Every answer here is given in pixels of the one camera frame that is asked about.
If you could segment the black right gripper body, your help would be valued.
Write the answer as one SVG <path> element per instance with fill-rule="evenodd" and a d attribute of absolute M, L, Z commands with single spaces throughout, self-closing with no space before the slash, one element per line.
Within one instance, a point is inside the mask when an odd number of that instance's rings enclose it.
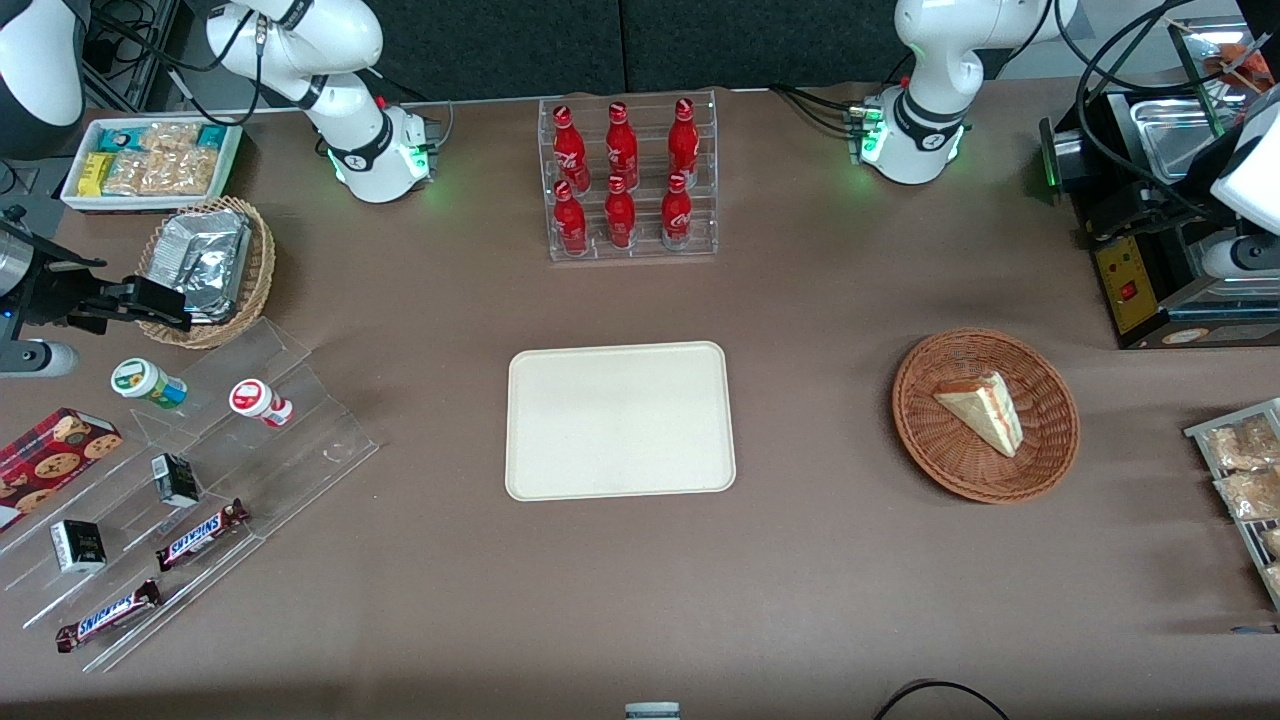
<path fill-rule="evenodd" d="M 26 325 L 70 327 L 102 336 L 108 322 L 84 304 L 105 282 L 92 269 L 105 266 L 37 234 L 3 233 L 3 334 L 19 336 Z"/>

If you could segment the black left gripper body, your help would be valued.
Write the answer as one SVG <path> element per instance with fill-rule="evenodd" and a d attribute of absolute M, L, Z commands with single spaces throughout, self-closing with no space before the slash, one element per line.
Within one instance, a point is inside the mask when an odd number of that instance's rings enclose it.
<path fill-rule="evenodd" d="M 1213 183 L 1234 168 L 1234 150 L 1202 150 L 1190 161 L 1185 176 L 1175 183 L 1174 188 L 1180 195 L 1201 208 L 1198 219 L 1188 220 L 1178 229 L 1178 238 L 1184 246 L 1222 231 L 1235 236 L 1242 228 L 1238 213 L 1211 192 Z"/>

